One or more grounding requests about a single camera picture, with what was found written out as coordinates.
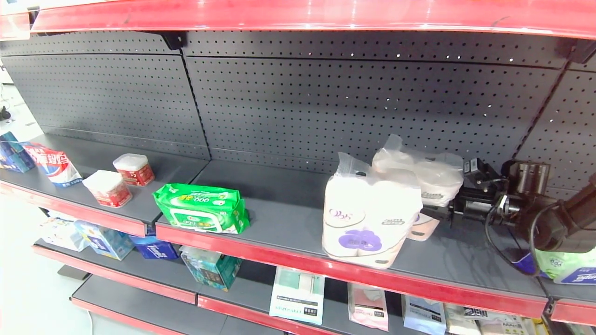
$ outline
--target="red shelf edge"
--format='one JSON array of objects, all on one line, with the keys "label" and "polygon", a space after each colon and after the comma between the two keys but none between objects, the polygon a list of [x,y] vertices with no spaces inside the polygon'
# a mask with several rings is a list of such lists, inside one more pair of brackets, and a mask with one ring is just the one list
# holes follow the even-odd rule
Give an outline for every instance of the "red shelf edge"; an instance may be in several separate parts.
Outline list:
[{"label": "red shelf edge", "polygon": [[557,300],[551,320],[596,326],[596,303],[573,299]]},{"label": "red shelf edge", "polygon": [[109,280],[117,281],[128,286],[136,287],[141,290],[149,291],[161,296],[166,296],[172,299],[180,300],[186,303],[195,304],[196,294],[193,292],[184,291],[175,287],[155,283],[143,278],[135,277],[129,274],[124,274],[112,269],[104,268],[93,263],[85,262],[84,260],[74,258],[63,253],[55,252],[40,246],[32,246],[33,252],[47,258],[57,260],[66,265],[72,266],[79,270],[103,277]]},{"label": "red shelf edge", "polygon": [[254,311],[249,308],[233,305],[217,299],[211,299],[205,296],[198,296],[197,306],[208,309],[213,312],[229,315],[234,318],[250,321],[256,324],[264,325],[292,334],[311,334],[311,335],[337,335],[331,331],[316,328],[311,325],[300,322],[269,316],[269,314]]},{"label": "red shelf edge", "polygon": [[0,193],[15,196],[34,206],[56,210],[103,227],[116,229],[135,236],[145,236],[145,224],[141,221],[46,196],[3,181],[0,181]]},{"label": "red shelf edge", "polygon": [[131,318],[129,316],[126,316],[124,314],[120,314],[114,311],[111,311],[109,309],[103,308],[103,307],[99,307],[97,305],[93,305],[92,303],[88,303],[86,301],[82,301],[80,299],[77,299],[75,297],[71,297],[70,301],[72,302],[73,305],[79,307],[79,308],[83,308],[88,310],[89,312],[93,312],[96,313],[98,315],[101,315],[103,317],[106,318],[110,318],[112,320],[116,320],[118,322],[122,322],[124,324],[127,325],[131,325],[133,327],[136,328],[140,328],[146,331],[151,331],[153,333],[156,334],[160,334],[160,335],[183,335],[182,333],[178,333],[176,331],[173,330],[169,330],[163,327],[159,327],[157,325],[154,324],[150,324],[135,318]]},{"label": "red shelf edge", "polygon": [[316,256],[290,253],[273,247],[232,240],[210,233],[185,231],[156,225],[157,238],[176,244],[221,252],[226,255],[275,266],[286,266],[352,283],[381,287],[401,294],[433,299],[455,305],[506,312],[528,318],[540,318],[548,299],[515,293],[430,281],[416,275],[366,268]]}]

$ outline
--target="store shelf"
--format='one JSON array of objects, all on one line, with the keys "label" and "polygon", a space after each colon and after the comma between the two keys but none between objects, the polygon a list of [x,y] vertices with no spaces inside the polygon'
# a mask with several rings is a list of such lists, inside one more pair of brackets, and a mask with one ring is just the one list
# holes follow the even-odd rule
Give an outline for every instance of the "store shelf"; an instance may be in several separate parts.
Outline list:
[{"label": "store shelf", "polygon": [[263,326],[227,317],[134,287],[91,276],[72,295],[74,305],[164,335],[281,335]]},{"label": "store shelf", "polygon": [[589,0],[130,0],[41,10],[32,32],[463,30],[596,37]]},{"label": "store shelf", "polygon": [[33,245],[33,251],[99,277],[193,305],[201,289],[180,259],[145,259],[133,250],[124,260],[117,260],[98,255],[90,247],[76,252],[43,240]]},{"label": "store shelf", "polygon": [[541,279],[549,297],[554,298],[551,319],[596,326],[596,289],[594,286],[555,284]]},{"label": "store shelf", "polygon": [[204,160],[55,135],[41,135],[31,142],[65,151],[83,178],[98,169],[115,171],[112,161],[122,154],[146,155],[156,178],[145,187],[129,187],[133,197],[121,208],[100,205],[82,183],[57,188],[39,168],[26,173],[0,169],[0,193],[138,236],[145,236],[144,222],[152,224],[161,215],[152,193],[167,183],[190,182],[207,164]]},{"label": "store shelf", "polygon": [[[321,247],[327,175],[236,162],[211,161],[193,184],[236,188],[246,199],[252,226],[240,235],[156,225],[162,240],[281,265],[338,280],[494,311],[539,318],[543,289],[503,262],[485,244],[483,228],[439,225],[425,242],[407,240],[388,270],[328,258]],[[499,247],[517,248],[507,235]]]},{"label": "store shelf", "polygon": [[[323,325],[270,317],[269,303],[271,302],[274,279],[274,266],[244,261],[240,266],[238,277],[228,292],[203,286],[199,291],[198,305],[293,334],[387,334],[385,331],[350,322],[347,317],[347,284],[330,278],[325,281]],[[401,315],[401,296],[399,294],[387,293],[387,310],[389,334],[419,334],[417,331],[403,327],[403,319],[398,316]]]}]

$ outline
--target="green wet wipes package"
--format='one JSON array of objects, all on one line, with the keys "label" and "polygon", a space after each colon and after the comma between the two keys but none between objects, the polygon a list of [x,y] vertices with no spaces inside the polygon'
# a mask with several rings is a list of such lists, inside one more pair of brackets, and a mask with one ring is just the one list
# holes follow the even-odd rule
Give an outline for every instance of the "green wet wipes package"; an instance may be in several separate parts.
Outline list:
[{"label": "green wet wipes package", "polygon": [[221,187],[166,184],[153,193],[171,225],[239,234],[250,224],[240,192]]}]

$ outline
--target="pink package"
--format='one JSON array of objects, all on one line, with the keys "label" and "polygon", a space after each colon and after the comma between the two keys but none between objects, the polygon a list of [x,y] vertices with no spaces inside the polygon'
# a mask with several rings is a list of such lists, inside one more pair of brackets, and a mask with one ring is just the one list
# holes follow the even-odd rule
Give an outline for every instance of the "pink package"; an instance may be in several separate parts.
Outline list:
[{"label": "pink package", "polygon": [[347,299],[351,322],[389,331],[385,291],[372,286],[348,283]]}]

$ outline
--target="red label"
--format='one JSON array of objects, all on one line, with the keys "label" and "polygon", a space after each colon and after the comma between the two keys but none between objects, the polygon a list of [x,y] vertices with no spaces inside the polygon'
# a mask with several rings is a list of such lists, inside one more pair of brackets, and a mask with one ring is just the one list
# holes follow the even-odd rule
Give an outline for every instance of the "red label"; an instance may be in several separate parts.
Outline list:
[{"label": "red label", "polygon": [[138,171],[118,170],[128,185],[145,186],[155,179],[151,166],[145,164]]}]

